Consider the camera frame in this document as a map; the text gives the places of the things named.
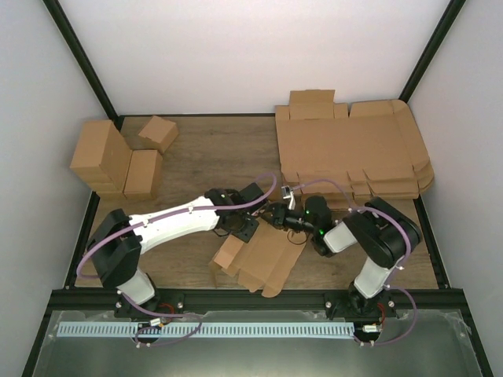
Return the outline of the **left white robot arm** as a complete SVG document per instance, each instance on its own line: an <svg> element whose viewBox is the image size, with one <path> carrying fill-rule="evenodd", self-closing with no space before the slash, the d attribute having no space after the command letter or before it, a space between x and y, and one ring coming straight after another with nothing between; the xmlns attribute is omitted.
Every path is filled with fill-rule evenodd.
<svg viewBox="0 0 503 377"><path fill-rule="evenodd" d="M195 232L222 230L247 243L259 224L252 214L264 204L265 193L251 183L240 191L212 188L187 204L149 214L113 210L90 237L87 250L93 253L90 260L102 287L119 289L140 315L152 317L160 310L161 299L138 266L140 257Z"/></svg>

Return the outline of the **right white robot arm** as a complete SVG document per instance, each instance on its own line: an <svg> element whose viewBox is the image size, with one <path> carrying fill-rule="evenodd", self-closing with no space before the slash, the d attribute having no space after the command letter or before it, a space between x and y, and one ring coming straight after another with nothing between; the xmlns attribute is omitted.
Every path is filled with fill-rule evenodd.
<svg viewBox="0 0 503 377"><path fill-rule="evenodd" d="M349 210L339 221L322 196L308 198L301 211L286 203L271 203L261 218L275 229L305 233L316 252L326 258L355 244L361 246L366 260L347 294L348 309L359 317L377 308L390 276L422 241L419 226L380 197Z"/></svg>

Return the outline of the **small tilted cardboard box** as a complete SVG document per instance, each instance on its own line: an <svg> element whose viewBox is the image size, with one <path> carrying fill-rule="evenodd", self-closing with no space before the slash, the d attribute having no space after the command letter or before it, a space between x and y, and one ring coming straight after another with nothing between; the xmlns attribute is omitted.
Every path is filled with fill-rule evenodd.
<svg viewBox="0 0 503 377"><path fill-rule="evenodd" d="M138 133L143 146L155 149L161 155L168 150L178 135L175 122L156 115L152 116Z"/></svg>

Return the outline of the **tall folded cardboard box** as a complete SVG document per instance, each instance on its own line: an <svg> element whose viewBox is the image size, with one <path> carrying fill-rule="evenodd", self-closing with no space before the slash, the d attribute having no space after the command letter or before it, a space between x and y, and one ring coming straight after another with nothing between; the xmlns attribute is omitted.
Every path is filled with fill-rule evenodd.
<svg viewBox="0 0 503 377"><path fill-rule="evenodd" d="M111 120L83 124L70 169L102 198L123 198L132 149Z"/></svg>

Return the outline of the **stack of flat cardboard blanks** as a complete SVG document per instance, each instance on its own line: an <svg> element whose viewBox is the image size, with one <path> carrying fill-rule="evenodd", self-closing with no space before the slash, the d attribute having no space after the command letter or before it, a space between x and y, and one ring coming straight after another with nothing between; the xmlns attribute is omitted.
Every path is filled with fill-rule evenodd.
<svg viewBox="0 0 503 377"><path fill-rule="evenodd" d="M334 90L293 90L275 108L283 182L332 208L350 197L416 199L434 170L409 105L399 99L335 103Z"/></svg>

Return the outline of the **clear plastic sheet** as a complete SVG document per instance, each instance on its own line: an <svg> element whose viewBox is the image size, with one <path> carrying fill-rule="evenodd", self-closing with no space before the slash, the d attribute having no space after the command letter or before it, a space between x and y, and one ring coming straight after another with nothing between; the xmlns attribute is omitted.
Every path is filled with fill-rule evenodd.
<svg viewBox="0 0 503 377"><path fill-rule="evenodd" d="M457 312L400 311L385 321L381 342L352 339L58 337L61 322L138 323L110 313L52 316L35 376L480 376L470 332ZM309 312L210 312L206 323L335 322Z"/></svg>

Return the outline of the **black aluminium frame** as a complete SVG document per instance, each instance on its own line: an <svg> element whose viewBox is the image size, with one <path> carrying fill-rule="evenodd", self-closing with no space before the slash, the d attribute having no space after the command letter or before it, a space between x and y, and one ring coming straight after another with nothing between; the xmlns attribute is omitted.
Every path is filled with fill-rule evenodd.
<svg viewBox="0 0 503 377"><path fill-rule="evenodd" d="M412 97L420 80L423 78L428 66L432 62L433 57L436 55L454 21L463 9L464 4L464 0L453 0L448 3L424 51L415 64L399 96L400 99L408 101ZM81 71L86 76L92 90L97 95L97 99L101 107L105 110L105 114L114 122L116 128L122 128L125 118L119 115L114 109L63 7L58 1L44 1L44 5L53 18L66 44L70 48ZM50 315L55 309L103 309L111 303L113 293L110 290L103 290L101 288L80 288L75 286L77 264L79 259L83 256L86 240L90 235L91 225L96 216L99 202L100 200L97 194L92 194L79 232L68 273L64 281L64 286L60 290L54 290L51 293L46 312L42 318L42 323L33 347L31 348L27 363L25 364L22 373L23 377L32 376L35 373L36 363L42 350L42 340L48 328ZM423 200L421 198L415 199L414 206L419 216L419 222L426 230L426 246L431 257L435 279L439 287L436 290L415 290L413 294L420 299L420 303L422 304L438 304L442 308L454 304L461 310L472 332L470 341L474 348L481 372L485 376L491 376L493 372L476 329L475 321L472 318L466 297L460 288L451 287L446 275L445 266L443 265ZM189 292L189 297L195 303L201 304L204 308L209 306L210 298L215 298L216 303L222 305L223 309L263 309L266 306L265 298L248 293L244 290L217 291L209 289L192 289Z"/></svg>

